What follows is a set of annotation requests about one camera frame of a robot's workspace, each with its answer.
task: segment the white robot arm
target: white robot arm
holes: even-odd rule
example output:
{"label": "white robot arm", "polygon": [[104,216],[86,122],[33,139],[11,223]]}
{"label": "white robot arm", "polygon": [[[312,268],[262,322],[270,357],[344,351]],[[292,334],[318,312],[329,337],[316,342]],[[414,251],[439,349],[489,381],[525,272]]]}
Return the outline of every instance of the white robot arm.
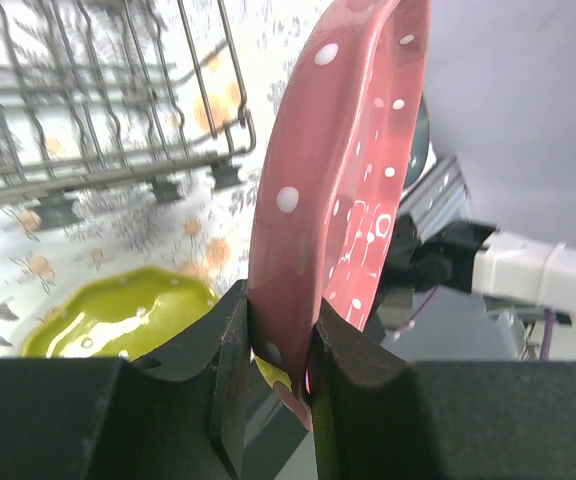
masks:
{"label": "white robot arm", "polygon": [[382,278],[395,288],[441,285],[576,317],[576,250],[495,226],[460,220],[422,242],[410,217],[398,219]]}
{"label": "white robot arm", "polygon": [[495,231],[476,253],[471,291],[576,316],[576,249]]}

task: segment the green plate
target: green plate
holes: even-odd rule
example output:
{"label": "green plate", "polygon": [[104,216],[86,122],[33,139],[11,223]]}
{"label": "green plate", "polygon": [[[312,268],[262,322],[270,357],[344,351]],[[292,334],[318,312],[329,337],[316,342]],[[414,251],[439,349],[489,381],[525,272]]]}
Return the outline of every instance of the green plate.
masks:
{"label": "green plate", "polygon": [[89,283],[25,341],[24,357],[145,355],[217,302],[201,280],[144,267]]}

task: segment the floral tablecloth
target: floral tablecloth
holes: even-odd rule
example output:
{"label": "floral tablecloth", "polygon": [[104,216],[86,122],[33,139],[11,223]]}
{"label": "floral tablecloth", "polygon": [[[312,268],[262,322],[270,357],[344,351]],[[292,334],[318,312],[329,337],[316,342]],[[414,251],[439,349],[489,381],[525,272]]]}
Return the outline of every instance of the floral tablecloth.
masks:
{"label": "floral tablecloth", "polygon": [[[38,0],[10,1],[11,5],[21,5],[19,15],[26,26],[32,26],[32,12],[23,5]],[[177,9],[176,0],[152,1],[162,17],[173,18],[166,12]],[[95,279],[142,265],[158,265],[199,277],[223,294],[235,280],[247,276],[248,244],[265,147],[289,73],[328,3],[226,2],[258,136],[256,150],[240,159],[242,185],[213,192],[213,180],[207,172],[195,170],[177,175],[184,199],[174,204],[158,205],[139,187],[124,189],[120,196],[88,193],[75,206],[81,222],[52,230],[41,229],[37,215],[23,205],[0,207],[0,355],[17,354],[32,330],[50,319],[78,288]],[[216,2],[186,0],[185,5],[197,45],[218,41],[221,26],[213,11]],[[183,30],[172,22],[164,47],[166,53],[174,55]],[[103,32],[112,26],[96,28]],[[26,41],[31,48],[33,40]],[[220,62],[217,57],[207,66],[217,79],[208,83],[213,89],[209,94],[225,110],[232,110],[238,105],[239,92],[232,83],[219,80],[220,69],[225,68],[221,63],[228,63]],[[188,128],[206,131],[205,113],[201,108],[193,109],[198,93],[194,95],[186,95],[191,103],[187,111],[195,113]],[[65,115],[48,123],[52,128],[47,132],[47,150],[55,156],[67,153],[76,142],[68,133]],[[167,124],[175,126],[174,118]]]}

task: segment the dish rack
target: dish rack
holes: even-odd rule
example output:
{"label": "dish rack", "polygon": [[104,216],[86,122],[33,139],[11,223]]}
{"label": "dish rack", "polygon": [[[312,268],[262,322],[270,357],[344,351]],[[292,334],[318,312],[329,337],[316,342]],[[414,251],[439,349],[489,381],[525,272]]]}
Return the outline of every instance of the dish rack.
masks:
{"label": "dish rack", "polygon": [[[82,190],[149,185],[166,203],[180,198],[174,174],[200,167],[216,189],[239,183],[232,160],[255,131],[224,1],[210,1],[198,43],[182,0],[0,0],[0,206],[28,203],[51,228],[78,221]],[[231,64],[231,111],[208,93],[218,57]],[[71,145],[51,133],[58,122]]]}

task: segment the pink plate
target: pink plate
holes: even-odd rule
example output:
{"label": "pink plate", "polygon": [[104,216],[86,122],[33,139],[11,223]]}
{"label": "pink plate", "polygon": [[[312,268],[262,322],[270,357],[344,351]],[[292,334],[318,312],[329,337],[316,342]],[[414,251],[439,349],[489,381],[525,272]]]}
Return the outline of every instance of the pink plate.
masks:
{"label": "pink plate", "polygon": [[412,147],[429,11],[429,0],[333,0],[270,138],[250,248],[252,342],[290,377],[294,396],[282,397],[302,421],[322,296],[359,330],[374,300]]}

